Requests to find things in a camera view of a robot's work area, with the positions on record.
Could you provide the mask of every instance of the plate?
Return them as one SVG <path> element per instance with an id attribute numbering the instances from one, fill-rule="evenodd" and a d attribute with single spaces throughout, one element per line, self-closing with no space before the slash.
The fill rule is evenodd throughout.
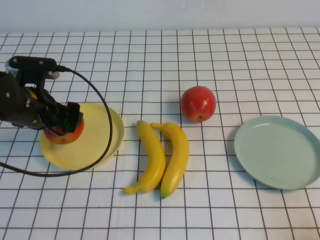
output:
<path id="1" fill-rule="evenodd" d="M 109 107 L 112 119 L 112 141 L 109 151 L 94 167 L 98 167 L 112 157 L 119 149 L 125 134 L 121 117 Z M 68 170 L 78 170 L 94 163 L 106 150 L 109 141 L 109 116 L 103 104 L 82 103 L 84 129 L 79 138 L 69 144 L 55 144 L 44 133 L 40 146 L 44 157 L 53 165 Z"/>
<path id="2" fill-rule="evenodd" d="M 320 176 L 320 142 L 305 126 L 281 116 L 261 116 L 243 124 L 235 154 L 254 179 L 275 189 L 295 190 Z"/>

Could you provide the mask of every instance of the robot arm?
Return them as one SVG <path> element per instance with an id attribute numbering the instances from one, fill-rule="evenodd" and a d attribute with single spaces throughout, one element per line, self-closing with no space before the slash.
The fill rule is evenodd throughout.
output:
<path id="1" fill-rule="evenodd" d="M 0 72 L 0 121 L 35 130 L 47 128 L 58 136 L 76 130 L 83 119 L 80 105 L 62 105 L 44 89 L 46 79 L 59 75 L 54 59 L 15 56 L 6 68 L 9 72 Z"/>

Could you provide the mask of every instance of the light green plate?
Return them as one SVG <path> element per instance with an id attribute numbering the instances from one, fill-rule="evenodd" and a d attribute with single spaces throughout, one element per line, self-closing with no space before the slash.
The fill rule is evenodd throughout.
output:
<path id="1" fill-rule="evenodd" d="M 320 142 L 305 126 L 281 116 L 243 124 L 234 149 L 249 175 L 275 189 L 300 189 L 320 177 Z"/>

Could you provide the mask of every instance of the yellow plate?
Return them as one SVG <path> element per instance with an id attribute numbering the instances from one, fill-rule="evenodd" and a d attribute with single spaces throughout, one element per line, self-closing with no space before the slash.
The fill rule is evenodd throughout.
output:
<path id="1" fill-rule="evenodd" d="M 121 117 L 110 108 L 112 118 L 112 141 L 109 151 L 94 167 L 101 165 L 112 157 L 119 149 L 125 134 L 125 126 Z M 104 153 L 110 134 L 109 117 L 103 104 L 82 103 L 80 111 L 83 113 L 84 129 L 79 138 L 69 144 L 55 144 L 49 141 L 44 133 L 40 139 L 44 157 L 53 165 L 78 170 L 94 163 Z"/>

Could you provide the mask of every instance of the red fruit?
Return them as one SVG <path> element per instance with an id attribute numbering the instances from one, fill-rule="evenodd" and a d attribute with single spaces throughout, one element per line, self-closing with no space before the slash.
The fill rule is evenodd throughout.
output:
<path id="1" fill-rule="evenodd" d="M 68 132 L 64 136 L 57 136 L 54 133 L 50 132 L 48 129 L 44 129 L 43 133 L 46 136 L 46 138 L 54 144 L 70 144 L 79 138 L 79 136 L 84 130 L 84 127 L 85 120 L 82 119 L 82 123 L 75 129 L 74 132 Z M 57 130 L 60 133 L 62 132 L 61 127 L 56 127 L 55 130 Z"/>
<path id="2" fill-rule="evenodd" d="M 181 97 L 181 110 L 191 122 L 203 122 L 212 117 L 216 110 L 216 97 L 205 86 L 194 86 Z"/>

